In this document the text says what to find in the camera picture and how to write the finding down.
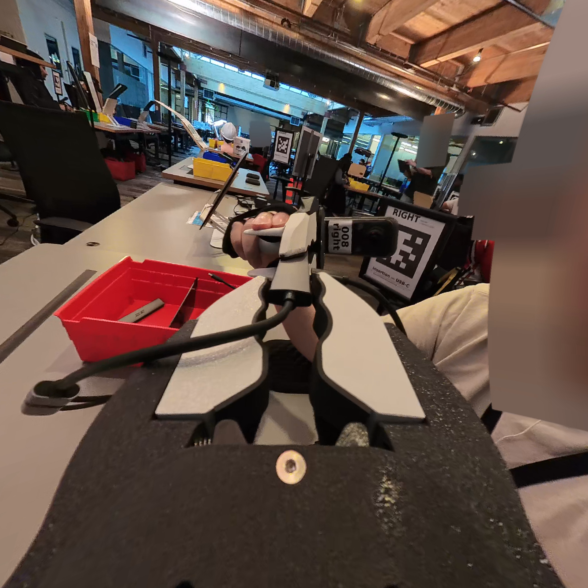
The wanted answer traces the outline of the marker sign board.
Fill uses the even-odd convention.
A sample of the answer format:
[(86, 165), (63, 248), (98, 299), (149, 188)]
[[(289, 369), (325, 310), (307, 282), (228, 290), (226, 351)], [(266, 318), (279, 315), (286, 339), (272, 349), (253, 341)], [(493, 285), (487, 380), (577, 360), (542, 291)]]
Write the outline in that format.
[(294, 137), (295, 134), (291, 131), (276, 129), (272, 161), (286, 166), (290, 165), (290, 154)]

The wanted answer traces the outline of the yellow plastic bin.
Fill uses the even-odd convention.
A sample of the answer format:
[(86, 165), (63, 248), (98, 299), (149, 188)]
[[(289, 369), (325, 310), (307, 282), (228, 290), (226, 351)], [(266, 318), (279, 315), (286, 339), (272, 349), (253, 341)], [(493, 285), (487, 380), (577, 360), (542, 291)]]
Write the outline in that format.
[(209, 180), (226, 181), (232, 171), (232, 160), (216, 153), (205, 153), (212, 158), (195, 157), (192, 159), (193, 176)]

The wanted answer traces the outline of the black office chair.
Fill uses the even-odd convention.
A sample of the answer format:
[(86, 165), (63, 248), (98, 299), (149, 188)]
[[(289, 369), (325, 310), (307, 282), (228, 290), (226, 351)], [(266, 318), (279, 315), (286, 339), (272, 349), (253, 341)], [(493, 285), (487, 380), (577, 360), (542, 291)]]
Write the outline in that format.
[(85, 114), (1, 101), (1, 136), (35, 204), (42, 243), (63, 245), (120, 210)]

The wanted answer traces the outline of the person's right hand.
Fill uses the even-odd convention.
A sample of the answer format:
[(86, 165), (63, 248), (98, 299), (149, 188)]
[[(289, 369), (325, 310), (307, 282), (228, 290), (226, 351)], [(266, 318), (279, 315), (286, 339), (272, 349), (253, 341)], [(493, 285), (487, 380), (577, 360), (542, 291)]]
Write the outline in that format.
[[(267, 268), (277, 258), (277, 254), (262, 251), (259, 237), (246, 231), (281, 228), (288, 220), (288, 213), (271, 211), (261, 212), (245, 222), (234, 222), (230, 237), (235, 252), (254, 269)], [(313, 306), (297, 307), (282, 322), (292, 345), (310, 362), (314, 359), (318, 344), (318, 337), (313, 330), (314, 318)]]

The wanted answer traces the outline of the grey standing panel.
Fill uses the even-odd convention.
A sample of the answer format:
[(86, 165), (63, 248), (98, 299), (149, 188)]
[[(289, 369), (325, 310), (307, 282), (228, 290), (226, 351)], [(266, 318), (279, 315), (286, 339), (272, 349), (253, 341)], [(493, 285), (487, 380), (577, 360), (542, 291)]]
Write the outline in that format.
[(293, 176), (297, 178), (312, 176), (322, 137), (321, 133), (307, 125), (301, 127), (295, 161), (292, 166)]

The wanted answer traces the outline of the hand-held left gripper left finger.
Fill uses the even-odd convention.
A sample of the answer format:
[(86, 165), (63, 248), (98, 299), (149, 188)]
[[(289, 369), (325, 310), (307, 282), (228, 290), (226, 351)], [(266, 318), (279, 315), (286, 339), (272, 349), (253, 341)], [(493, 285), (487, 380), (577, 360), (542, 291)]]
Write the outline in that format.
[[(268, 281), (254, 277), (217, 299), (198, 318), (192, 337), (262, 320)], [(155, 410), (158, 419), (195, 419), (227, 407), (258, 387), (268, 371), (259, 336), (184, 353)]]

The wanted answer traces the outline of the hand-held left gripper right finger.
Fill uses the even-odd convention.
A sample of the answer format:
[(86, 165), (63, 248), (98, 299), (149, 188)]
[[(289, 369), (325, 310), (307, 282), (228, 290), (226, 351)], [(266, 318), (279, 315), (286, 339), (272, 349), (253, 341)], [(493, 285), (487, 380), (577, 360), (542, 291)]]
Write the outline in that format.
[(425, 414), (383, 319), (325, 272), (313, 275), (315, 413), (330, 423), (421, 423)]

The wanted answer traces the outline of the small red storage bin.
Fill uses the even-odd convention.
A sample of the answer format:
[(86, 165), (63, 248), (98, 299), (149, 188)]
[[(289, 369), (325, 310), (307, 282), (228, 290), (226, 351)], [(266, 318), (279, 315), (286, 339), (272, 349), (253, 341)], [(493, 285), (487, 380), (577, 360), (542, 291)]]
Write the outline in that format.
[(119, 160), (111, 157), (104, 159), (109, 172), (117, 182), (126, 182), (136, 177), (136, 166), (134, 161)]

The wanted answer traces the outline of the red plastic bin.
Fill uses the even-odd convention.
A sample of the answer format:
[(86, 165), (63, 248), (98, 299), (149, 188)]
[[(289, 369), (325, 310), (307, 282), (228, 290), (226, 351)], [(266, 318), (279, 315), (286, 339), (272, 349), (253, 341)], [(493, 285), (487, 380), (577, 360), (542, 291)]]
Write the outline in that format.
[[(217, 299), (251, 277), (145, 260), (122, 259), (64, 304), (62, 321), (83, 362), (99, 362), (167, 342), (192, 324)], [(135, 324), (118, 322), (135, 309), (161, 299), (165, 307)]]

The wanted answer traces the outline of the white tablet stand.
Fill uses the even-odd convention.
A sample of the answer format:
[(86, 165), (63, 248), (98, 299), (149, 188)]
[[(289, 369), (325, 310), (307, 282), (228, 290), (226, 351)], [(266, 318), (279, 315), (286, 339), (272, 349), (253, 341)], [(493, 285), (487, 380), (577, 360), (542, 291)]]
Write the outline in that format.
[[(202, 206), (201, 218), (203, 221), (208, 217), (220, 192), (220, 189), (213, 192), (207, 202)], [(212, 213), (211, 220), (203, 224), (202, 230), (210, 233), (209, 244), (213, 249), (222, 249), (224, 234), (228, 228), (229, 221), (236, 215), (235, 207), (237, 204), (238, 202), (235, 196), (224, 195)]]

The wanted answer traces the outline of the grey usb hub stick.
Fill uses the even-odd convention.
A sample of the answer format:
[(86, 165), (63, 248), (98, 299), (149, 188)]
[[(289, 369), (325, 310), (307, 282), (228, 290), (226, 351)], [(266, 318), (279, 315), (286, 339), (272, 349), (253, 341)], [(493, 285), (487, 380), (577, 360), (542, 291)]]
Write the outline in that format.
[(118, 322), (135, 324), (152, 315), (153, 313), (163, 309), (164, 307), (165, 303), (161, 299), (155, 299), (150, 303), (135, 309), (127, 315), (122, 316), (120, 319), (118, 319)]

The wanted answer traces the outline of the tablet with instruction sheet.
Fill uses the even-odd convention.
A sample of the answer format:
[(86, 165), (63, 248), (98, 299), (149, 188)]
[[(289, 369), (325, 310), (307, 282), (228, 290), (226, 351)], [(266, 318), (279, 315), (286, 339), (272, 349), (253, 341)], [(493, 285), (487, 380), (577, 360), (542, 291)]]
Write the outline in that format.
[(219, 206), (220, 202), (223, 200), (224, 196), (227, 194), (228, 189), (231, 187), (233, 180), (236, 178), (239, 169), (242, 165), (246, 162), (249, 153), (244, 153), (239, 160), (237, 161), (236, 165), (232, 169), (231, 174), (229, 175), (228, 179), (225, 181), (223, 187), (218, 191), (217, 195), (214, 197), (214, 200), (210, 207), (207, 209), (207, 214), (204, 217), (204, 210), (201, 212), (201, 229), (204, 228), (211, 220), (213, 214), (216, 212), (217, 207)]

